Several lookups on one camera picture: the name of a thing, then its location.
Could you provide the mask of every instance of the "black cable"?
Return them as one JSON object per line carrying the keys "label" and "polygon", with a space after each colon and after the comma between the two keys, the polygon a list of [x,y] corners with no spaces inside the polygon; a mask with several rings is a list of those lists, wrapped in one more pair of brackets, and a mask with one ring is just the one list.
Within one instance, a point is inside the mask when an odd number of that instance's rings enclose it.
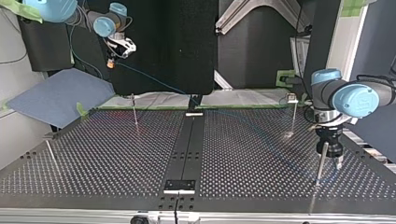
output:
{"label": "black cable", "polygon": [[[14,25],[14,23],[12,23],[11,19],[8,17],[8,15],[6,13],[3,12],[3,10],[0,9],[0,12],[2,13],[2,15],[5,16],[5,18],[8,20],[8,22],[14,27],[14,29],[21,34],[21,31],[17,29],[17,27]],[[8,61],[8,62],[0,62],[0,64],[9,64],[9,63],[17,63],[22,61],[25,57],[27,56],[27,50],[24,52],[24,54],[16,60],[12,60],[12,61]]]}
{"label": "black cable", "polygon": [[7,117],[7,116],[10,116],[10,115],[12,115],[12,114],[14,114],[14,113],[16,113],[16,112],[17,112],[17,111],[12,111],[11,113],[5,114],[4,116],[1,116],[0,119],[5,118],[5,117]]}
{"label": "black cable", "polygon": [[0,62],[0,64],[17,63],[17,62],[22,61],[26,56],[27,56],[27,50],[25,51],[25,53],[23,54],[23,56],[21,56],[19,59],[12,60],[12,61],[8,61],[8,62]]}
{"label": "black cable", "polygon": [[297,24],[296,24],[296,29],[295,29],[296,30],[296,35],[294,37],[294,47],[295,47],[295,50],[296,50],[296,60],[297,60],[297,67],[298,67],[298,72],[299,72],[299,76],[297,76],[297,77],[302,81],[305,93],[308,95],[309,99],[312,99],[312,96],[309,94],[308,88],[305,85],[305,81],[304,81],[303,75],[301,73],[300,60],[298,58],[298,51],[297,51],[298,27],[299,27],[300,18],[301,18],[301,14],[302,13],[303,13],[303,4],[301,4],[300,11],[298,12]]}
{"label": "black cable", "polygon": [[175,205],[175,210],[174,210],[174,215],[175,215],[175,224],[178,224],[178,217],[177,217],[177,205],[178,205],[178,196],[180,194],[177,195],[177,200],[176,200],[176,205]]}
{"label": "black cable", "polygon": [[395,77],[387,77],[387,76],[383,76],[383,75],[381,75],[381,76],[357,75],[357,76],[356,76],[356,79],[357,79],[357,80],[364,80],[364,79],[361,79],[362,77],[378,78],[378,79],[383,79],[383,80],[386,80],[386,81],[396,81],[396,78],[395,78]]}
{"label": "black cable", "polygon": [[381,85],[387,86],[387,87],[393,89],[394,91],[396,91],[396,87],[393,86],[393,85],[390,85],[390,84],[388,84],[388,83],[385,83],[385,82],[382,82],[382,81],[378,81],[378,80],[375,80],[375,79],[368,79],[368,78],[350,81],[350,82],[348,82],[346,85],[354,84],[354,83],[362,83],[362,82],[372,82],[372,83],[381,84]]}

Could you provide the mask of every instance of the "metal post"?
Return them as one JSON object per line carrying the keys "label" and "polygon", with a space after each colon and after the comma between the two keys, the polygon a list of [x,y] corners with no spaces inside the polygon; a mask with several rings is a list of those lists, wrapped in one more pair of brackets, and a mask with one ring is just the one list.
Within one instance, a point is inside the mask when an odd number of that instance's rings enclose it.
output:
{"label": "metal post", "polygon": [[52,159],[53,159],[54,161],[56,161],[56,160],[55,160],[55,155],[54,155],[53,152],[52,152],[52,147],[50,146],[50,140],[46,139],[46,144],[47,144],[47,147],[48,147],[48,149],[49,149],[50,156],[52,157]]}
{"label": "metal post", "polygon": [[325,142],[323,145],[322,149],[322,154],[320,155],[320,163],[319,163],[319,168],[318,168],[318,177],[317,177],[317,183],[316,186],[318,187],[320,185],[320,179],[321,179],[321,174],[323,172],[323,167],[324,167],[324,162],[326,160],[326,154],[327,150],[329,149],[329,143]]}

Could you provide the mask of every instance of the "wire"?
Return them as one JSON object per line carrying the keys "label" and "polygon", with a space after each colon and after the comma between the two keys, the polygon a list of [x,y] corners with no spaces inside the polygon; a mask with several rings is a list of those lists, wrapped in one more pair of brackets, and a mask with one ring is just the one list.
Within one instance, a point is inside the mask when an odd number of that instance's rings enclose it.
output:
{"label": "wire", "polygon": [[90,64],[90,63],[85,62],[85,61],[82,60],[80,57],[78,57],[78,55],[74,52],[74,50],[73,50],[73,41],[72,41],[72,40],[73,40],[73,33],[74,33],[75,28],[76,28],[76,26],[73,26],[72,30],[70,31],[70,40],[69,40],[69,41],[70,41],[70,49],[72,50],[73,55],[74,55],[79,61],[81,61],[82,63],[85,63],[85,64],[87,64],[89,67],[93,68],[93,70],[95,70],[95,71],[97,72],[97,74],[99,74],[99,78],[103,79],[103,75],[102,75],[101,71],[100,71],[97,67],[95,67],[94,65],[92,65],[92,64]]}
{"label": "wire", "polygon": [[0,119],[3,119],[3,118],[5,118],[5,117],[7,117],[7,116],[10,116],[10,115],[12,115],[12,114],[14,114],[14,113],[16,113],[17,111],[12,111],[11,113],[7,113],[7,114],[5,114],[4,116],[1,116],[0,117]]}
{"label": "wire", "polygon": [[8,61],[8,62],[0,62],[0,64],[17,63],[17,62],[22,61],[26,56],[27,56],[27,50],[25,51],[23,56],[21,56],[19,59]]}
{"label": "wire", "polygon": [[[21,34],[21,31],[14,25],[14,23],[11,21],[11,19],[8,17],[8,15],[1,9],[0,9],[0,12],[3,15],[3,17],[6,20],[8,20],[8,22],[12,25],[12,27],[14,27],[15,31],[18,32],[18,34]],[[17,62],[22,61],[26,56],[27,56],[27,50],[24,52],[24,54],[19,59],[7,61],[7,62],[0,62],[0,64],[17,63]]]}
{"label": "wire", "polygon": [[175,224],[178,224],[177,205],[178,205],[178,197],[179,197],[179,196],[180,196],[180,193],[177,195],[177,201],[176,201],[175,211],[174,211],[174,215],[175,215]]}
{"label": "wire", "polygon": [[393,66],[395,65],[395,63],[396,63],[396,55],[393,58],[392,64],[390,65],[390,68],[389,68],[389,73],[394,76],[396,76],[396,71],[393,69]]}
{"label": "wire", "polygon": [[[168,84],[166,84],[166,83],[160,81],[159,79],[157,79],[157,78],[155,78],[155,77],[153,77],[153,76],[151,76],[151,75],[149,75],[149,74],[147,74],[147,73],[145,73],[145,72],[143,72],[143,71],[140,71],[140,70],[138,70],[138,69],[132,68],[132,67],[130,67],[130,66],[126,65],[126,64],[123,64],[123,63],[116,63],[116,64],[117,64],[117,65],[121,65],[121,66],[123,66],[123,67],[125,67],[125,68],[128,68],[128,69],[130,69],[130,70],[132,70],[132,71],[135,71],[136,73],[139,73],[139,74],[141,74],[141,75],[143,75],[143,76],[145,76],[145,77],[150,78],[151,80],[154,80],[154,81],[156,81],[156,82],[158,82],[158,83],[164,85],[165,87],[169,88],[170,90],[173,90],[173,91],[175,91],[175,92],[177,92],[177,93],[186,95],[186,97],[189,97],[189,98],[190,98],[190,96],[189,96],[186,92],[184,92],[184,91],[182,91],[182,90],[179,90],[178,88],[172,87],[172,86],[170,86],[170,85],[168,85]],[[191,98],[191,100],[192,100],[196,105],[199,105],[198,102],[196,102],[194,99]],[[266,135],[267,135],[267,134],[266,134],[265,131],[264,131],[261,127],[259,127],[255,122],[251,122],[251,121],[249,121],[248,119],[246,119],[246,117],[243,117],[243,116],[241,116],[241,115],[237,115],[237,114],[233,114],[233,113],[229,113],[229,112],[223,112],[223,111],[218,111],[218,110],[217,110],[217,111],[213,111],[213,112],[214,112],[214,113],[221,114],[221,115],[225,115],[225,116],[227,116],[227,117],[231,117],[231,118],[238,119],[239,121],[245,123],[248,127],[250,127],[257,135],[259,135],[259,136],[260,136],[260,139],[261,139],[262,141],[265,141]],[[298,168],[293,162],[289,161],[289,160],[287,159],[287,157],[285,157],[284,155],[282,155],[282,153],[280,153],[279,151],[276,151],[276,149],[272,149],[271,147],[269,147],[269,150],[273,150],[273,155],[274,155],[274,157],[276,157],[276,158],[280,159],[281,161],[283,161],[284,163],[286,163],[286,164],[289,166],[289,168],[290,168],[291,170],[296,171],[296,172],[300,173],[301,175],[304,175],[305,177],[310,178],[310,179],[316,181],[316,179],[317,179],[317,178],[316,178],[316,174],[312,174],[312,172],[310,172],[310,171],[306,171],[305,169]]]}
{"label": "wire", "polygon": [[350,81],[346,85],[354,84],[354,83],[364,83],[364,82],[371,82],[371,83],[381,84],[381,85],[387,86],[387,87],[393,89],[394,91],[396,91],[396,87],[393,84],[389,84],[389,83],[385,83],[385,82],[382,82],[382,81],[378,81],[378,80],[375,80],[375,79],[369,79],[369,78]]}
{"label": "wire", "polygon": [[302,14],[302,13],[303,13],[303,4],[301,4],[301,6],[300,6],[300,11],[298,12],[297,24],[296,24],[296,35],[295,35],[295,37],[294,37],[294,47],[295,47],[295,50],[296,50],[296,60],[297,60],[297,67],[298,67],[298,72],[299,72],[299,76],[297,76],[297,77],[299,77],[300,80],[302,81],[304,90],[305,90],[306,94],[308,95],[308,97],[309,97],[310,99],[312,99],[312,96],[311,96],[311,94],[309,93],[308,88],[307,88],[306,85],[305,85],[305,81],[304,81],[304,78],[303,78],[303,74],[301,73],[300,60],[299,60],[299,58],[298,58],[298,50],[297,50],[298,27],[299,27],[299,24],[300,24],[300,19],[301,19],[301,14]]}
{"label": "wire", "polygon": [[120,29],[119,32],[123,32],[126,28],[128,28],[131,25],[132,21],[134,20],[132,19],[132,17],[127,17],[126,19],[129,19],[128,23],[126,23],[126,25],[122,29]]}
{"label": "wire", "polygon": [[12,27],[15,29],[15,31],[18,32],[19,34],[21,34],[21,30],[19,30],[17,28],[17,26],[14,24],[14,22],[12,22],[12,20],[9,18],[7,13],[4,10],[1,10],[1,9],[0,9],[0,12],[3,15],[3,17],[9,22],[9,24],[12,25]]}

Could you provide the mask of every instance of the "gray panel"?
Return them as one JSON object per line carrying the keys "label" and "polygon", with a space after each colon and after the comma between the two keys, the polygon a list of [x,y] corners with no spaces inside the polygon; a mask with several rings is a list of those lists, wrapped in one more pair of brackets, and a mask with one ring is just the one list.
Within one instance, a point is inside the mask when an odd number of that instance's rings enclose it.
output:
{"label": "gray panel", "polygon": [[299,109],[209,111],[194,209],[210,212],[396,214],[396,176],[345,140],[344,167],[327,159],[314,185],[318,137]]}
{"label": "gray panel", "polygon": [[[385,75],[396,55],[396,1],[379,0],[367,11],[361,31],[351,79],[356,75]],[[396,162],[394,134],[396,133],[396,105],[378,108],[372,115],[348,127],[365,142]]]}
{"label": "gray panel", "polygon": [[310,92],[312,92],[311,75],[315,71],[326,68],[340,4],[341,0],[317,1],[316,3],[315,17],[312,23],[313,29],[304,70],[304,82]]}
{"label": "gray panel", "polygon": [[182,111],[97,111],[0,173],[1,207],[158,208]]}
{"label": "gray panel", "polygon": [[[231,2],[219,1],[220,15]],[[219,37],[219,73],[237,89],[273,88],[277,70],[293,69],[294,35],[294,28],[273,8],[253,9]]]}

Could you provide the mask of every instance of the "robot end effector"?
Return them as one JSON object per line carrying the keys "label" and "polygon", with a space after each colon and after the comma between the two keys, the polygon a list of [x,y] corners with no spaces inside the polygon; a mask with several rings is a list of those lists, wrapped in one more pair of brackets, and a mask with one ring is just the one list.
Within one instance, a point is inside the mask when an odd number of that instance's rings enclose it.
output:
{"label": "robot end effector", "polygon": [[390,77],[358,76],[344,81],[336,69],[324,69],[312,75],[312,95],[316,133],[320,137],[317,152],[326,157],[342,158],[343,146],[338,142],[343,123],[372,114],[378,107],[395,104],[395,86]]}
{"label": "robot end effector", "polygon": [[126,59],[136,51],[136,45],[126,38],[124,30],[132,23],[127,15],[126,6],[111,3],[106,14],[85,10],[77,0],[23,0],[23,3],[35,7],[44,21],[65,22],[69,25],[93,29],[108,46],[107,67],[113,68],[114,62]]}

